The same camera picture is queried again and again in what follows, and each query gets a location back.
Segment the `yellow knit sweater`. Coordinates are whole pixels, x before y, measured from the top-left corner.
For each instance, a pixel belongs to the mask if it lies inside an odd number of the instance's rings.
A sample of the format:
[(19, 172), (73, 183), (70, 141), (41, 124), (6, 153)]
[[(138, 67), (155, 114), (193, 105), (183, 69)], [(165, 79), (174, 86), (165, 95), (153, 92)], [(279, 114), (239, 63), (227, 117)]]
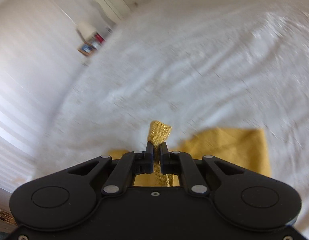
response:
[[(172, 127), (160, 121), (152, 121), (147, 140), (158, 150), (165, 142)], [(235, 165), (271, 177), (266, 135), (263, 129), (211, 128), (182, 141), (177, 148), (189, 153), (193, 159), (213, 155)], [(158, 156), (155, 155), (154, 173), (137, 175), (134, 186), (179, 186), (175, 175), (160, 173)]]

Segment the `white embroidered bedspread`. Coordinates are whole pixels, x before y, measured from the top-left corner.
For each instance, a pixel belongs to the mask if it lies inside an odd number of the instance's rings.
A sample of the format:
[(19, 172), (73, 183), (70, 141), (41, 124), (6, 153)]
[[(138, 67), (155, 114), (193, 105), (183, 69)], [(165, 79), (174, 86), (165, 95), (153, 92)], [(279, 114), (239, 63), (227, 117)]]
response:
[(169, 147), (214, 127), (265, 130), (272, 176), (302, 198), (309, 238), (309, 0), (152, 0), (120, 23), (70, 90), (35, 178), (115, 148)]

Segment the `red water bottle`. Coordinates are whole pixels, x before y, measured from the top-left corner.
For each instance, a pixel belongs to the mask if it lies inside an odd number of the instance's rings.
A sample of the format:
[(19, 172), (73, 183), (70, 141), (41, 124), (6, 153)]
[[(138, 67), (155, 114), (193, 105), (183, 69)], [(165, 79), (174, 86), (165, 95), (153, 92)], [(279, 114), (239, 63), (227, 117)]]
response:
[(99, 34), (99, 33), (96, 33), (95, 35), (94, 35), (94, 38), (95, 38), (95, 40), (98, 42), (98, 43), (100, 43), (100, 44), (102, 44), (105, 40), (103, 39), (103, 37)]

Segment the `left bedside lamp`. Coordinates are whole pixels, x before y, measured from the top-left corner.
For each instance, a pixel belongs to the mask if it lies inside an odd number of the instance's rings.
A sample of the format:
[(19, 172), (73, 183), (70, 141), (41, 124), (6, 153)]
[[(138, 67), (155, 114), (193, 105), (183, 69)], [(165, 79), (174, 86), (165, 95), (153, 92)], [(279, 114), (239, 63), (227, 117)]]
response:
[(88, 22), (80, 22), (76, 29), (84, 41), (88, 41), (97, 33), (97, 29)]

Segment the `wooden photo frame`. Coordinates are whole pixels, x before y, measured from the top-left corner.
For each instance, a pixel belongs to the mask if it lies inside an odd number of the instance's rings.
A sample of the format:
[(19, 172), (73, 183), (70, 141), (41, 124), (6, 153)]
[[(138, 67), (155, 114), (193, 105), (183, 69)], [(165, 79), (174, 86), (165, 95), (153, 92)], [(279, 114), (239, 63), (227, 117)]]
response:
[(86, 42), (83, 43), (77, 50), (86, 57), (93, 55), (96, 51), (96, 49), (91, 44)]

